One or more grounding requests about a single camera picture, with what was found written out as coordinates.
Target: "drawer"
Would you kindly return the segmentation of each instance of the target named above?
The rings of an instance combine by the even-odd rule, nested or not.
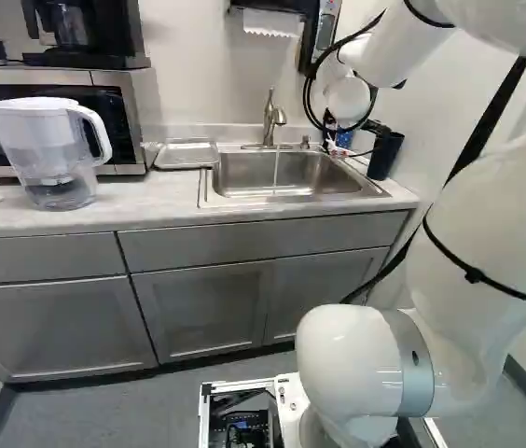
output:
[[[407,211],[122,231],[131,272],[391,245]]]
[[[114,233],[0,238],[0,282],[125,273]]]

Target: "stainless steel sink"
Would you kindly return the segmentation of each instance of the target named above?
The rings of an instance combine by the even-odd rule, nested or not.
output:
[[[200,206],[305,203],[389,196],[343,161],[315,150],[220,151],[201,172]]]

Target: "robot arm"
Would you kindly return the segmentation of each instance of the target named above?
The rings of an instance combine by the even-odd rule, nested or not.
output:
[[[452,32],[430,28],[418,13],[526,55],[526,0],[397,0],[373,35],[340,58],[370,83],[398,83]],[[457,175],[417,232],[404,261],[406,287],[396,288],[414,308],[327,305],[301,321],[300,380],[342,448],[381,445],[390,433],[382,424],[395,426],[397,416],[462,413],[493,391],[526,327],[526,300],[469,279],[427,229],[458,259],[526,295],[526,135],[508,146]]]
[[[393,0],[372,31],[339,50],[345,65],[341,71],[353,69],[377,88],[393,87],[412,75],[456,30],[526,56],[526,1]],[[336,78],[339,69],[325,70],[333,73],[321,83],[334,117],[345,121],[363,117],[369,108],[364,88],[352,80],[352,74]]]

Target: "gray countertop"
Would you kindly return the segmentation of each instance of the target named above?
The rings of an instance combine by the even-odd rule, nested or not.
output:
[[[362,162],[349,161],[364,173]],[[0,186],[0,237],[127,231],[290,217],[316,217],[416,208],[418,198],[393,180],[378,182],[392,197],[327,203],[201,209],[199,171],[151,172],[140,180],[102,180],[95,203],[74,211],[33,208],[20,186]]]

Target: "gray floor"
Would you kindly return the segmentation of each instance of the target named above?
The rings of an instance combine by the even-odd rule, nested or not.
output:
[[[294,353],[119,385],[26,393],[17,398],[0,448],[195,448],[202,382],[288,371],[296,371]],[[488,406],[438,425],[450,448],[526,448],[526,398],[503,378]]]

